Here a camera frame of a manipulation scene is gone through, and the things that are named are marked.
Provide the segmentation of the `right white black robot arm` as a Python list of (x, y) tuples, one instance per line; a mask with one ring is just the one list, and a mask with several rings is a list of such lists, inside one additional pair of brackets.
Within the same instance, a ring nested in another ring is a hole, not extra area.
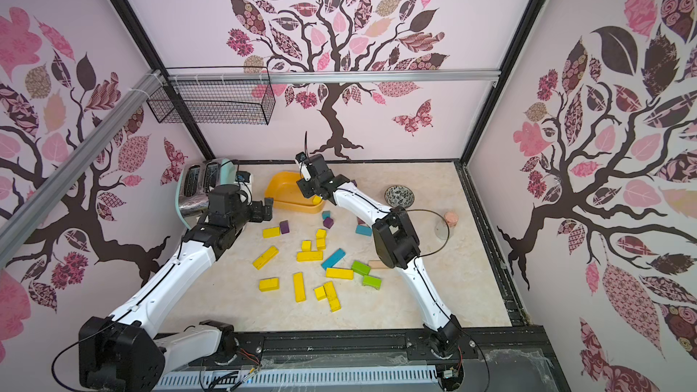
[(417, 300), (431, 351), (441, 359), (454, 354), (462, 327), (428, 276), (420, 239), (407, 210), (390, 208), (368, 197), (346, 176), (332, 172), (319, 154), (300, 152), (295, 162), (301, 173), (297, 185), (304, 197), (320, 197), (370, 225), (379, 259), (388, 268), (398, 270)]

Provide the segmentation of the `long yellow diagonal block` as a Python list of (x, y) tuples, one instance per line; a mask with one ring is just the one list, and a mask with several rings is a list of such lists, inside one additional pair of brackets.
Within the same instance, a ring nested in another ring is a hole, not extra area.
[(275, 246), (271, 246), (268, 250), (265, 250), (257, 259), (252, 263), (252, 266), (256, 270), (261, 270), (266, 266), (272, 259), (274, 259), (279, 254), (279, 250)]

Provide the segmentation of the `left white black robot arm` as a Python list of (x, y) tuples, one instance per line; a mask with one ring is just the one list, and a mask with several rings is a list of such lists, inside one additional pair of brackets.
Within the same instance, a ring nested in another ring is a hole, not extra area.
[(232, 248), (249, 222), (270, 221), (273, 201), (252, 199), (252, 176), (236, 172), (214, 187), (208, 209), (187, 230), (174, 255), (152, 281), (105, 318), (92, 317), (79, 330), (78, 377), (82, 391), (151, 391), (160, 378), (201, 358), (233, 360), (239, 343), (234, 327), (216, 320), (164, 338), (158, 333), (185, 292)]

